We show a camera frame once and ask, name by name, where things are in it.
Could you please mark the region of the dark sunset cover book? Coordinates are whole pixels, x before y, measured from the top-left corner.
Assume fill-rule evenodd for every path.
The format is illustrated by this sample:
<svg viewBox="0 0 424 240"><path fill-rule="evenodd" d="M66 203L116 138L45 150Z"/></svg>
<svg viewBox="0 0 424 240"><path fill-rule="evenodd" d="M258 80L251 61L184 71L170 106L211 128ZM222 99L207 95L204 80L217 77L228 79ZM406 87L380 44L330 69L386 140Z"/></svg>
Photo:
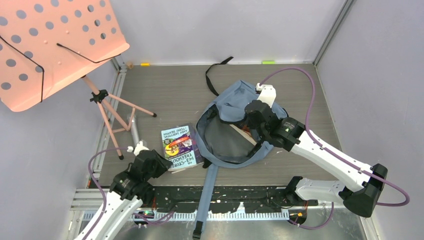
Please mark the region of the dark sunset cover book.
<svg viewBox="0 0 424 240"><path fill-rule="evenodd" d="M229 126L232 127L237 133L239 133L243 138L245 138L252 145L257 144L257 141L253 138L250 129L247 127L245 123L243 122L234 123L234 124L230 124Z"/></svg>

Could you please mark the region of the light blue backpack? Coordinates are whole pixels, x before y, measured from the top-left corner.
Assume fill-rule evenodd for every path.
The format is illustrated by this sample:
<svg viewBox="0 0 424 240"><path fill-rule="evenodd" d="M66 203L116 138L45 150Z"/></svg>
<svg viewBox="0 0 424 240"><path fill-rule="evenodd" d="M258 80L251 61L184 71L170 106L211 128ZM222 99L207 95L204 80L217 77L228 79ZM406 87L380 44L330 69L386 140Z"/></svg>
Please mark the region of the light blue backpack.
<svg viewBox="0 0 424 240"><path fill-rule="evenodd" d="M260 95L255 85L238 80L218 93L212 81L206 84L216 98L206 107L196 123L195 141L207 169L192 238L199 240L205 229L213 190L219 168L239 169L264 159L273 149L269 143L260 141L258 133L244 133L248 121L245 107Z"/></svg>

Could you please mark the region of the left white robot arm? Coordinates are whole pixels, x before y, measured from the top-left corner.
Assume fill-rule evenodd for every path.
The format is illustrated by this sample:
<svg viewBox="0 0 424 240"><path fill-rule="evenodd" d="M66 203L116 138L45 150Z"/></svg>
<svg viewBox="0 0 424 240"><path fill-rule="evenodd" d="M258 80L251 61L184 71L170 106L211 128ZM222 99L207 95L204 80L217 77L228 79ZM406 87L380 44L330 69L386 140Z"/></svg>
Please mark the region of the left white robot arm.
<svg viewBox="0 0 424 240"><path fill-rule="evenodd" d="M155 190L148 180L160 177L173 165L154 149L134 150L128 146L125 150L135 155L134 162L114 177L107 193L92 180L103 203L77 240L113 240L137 208L148 207L153 202Z"/></svg>

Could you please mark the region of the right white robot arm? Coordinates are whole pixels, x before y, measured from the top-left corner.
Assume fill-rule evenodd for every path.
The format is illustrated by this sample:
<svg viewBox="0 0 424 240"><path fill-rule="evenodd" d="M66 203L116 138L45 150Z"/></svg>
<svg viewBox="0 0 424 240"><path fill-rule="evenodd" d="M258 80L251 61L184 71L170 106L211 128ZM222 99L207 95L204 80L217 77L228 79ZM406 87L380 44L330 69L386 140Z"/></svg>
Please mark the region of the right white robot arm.
<svg viewBox="0 0 424 240"><path fill-rule="evenodd" d="M336 177L336 180L311 180L294 176L285 189L288 203L334 202L343 204L358 216L372 216L385 185L380 179L386 179L388 174L385 166L360 163L331 145L318 143L319 138L313 132L307 132L303 123L292 117L279 118L267 103L260 100L253 100L244 111L247 126L256 130L261 140L302 156Z"/></svg>

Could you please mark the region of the light blue Treehouse book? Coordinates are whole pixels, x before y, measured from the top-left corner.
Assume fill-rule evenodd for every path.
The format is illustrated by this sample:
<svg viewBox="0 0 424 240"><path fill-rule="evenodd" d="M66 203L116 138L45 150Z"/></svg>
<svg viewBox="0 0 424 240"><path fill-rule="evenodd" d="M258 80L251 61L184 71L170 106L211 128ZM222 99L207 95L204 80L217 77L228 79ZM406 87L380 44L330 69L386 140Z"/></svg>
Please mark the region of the light blue Treehouse book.
<svg viewBox="0 0 424 240"><path fill-rule="evenodd" d="M204 162L196 143L197 132L192 123L160 132L164 158L172 163L170 172L180 172Z"/></svg>

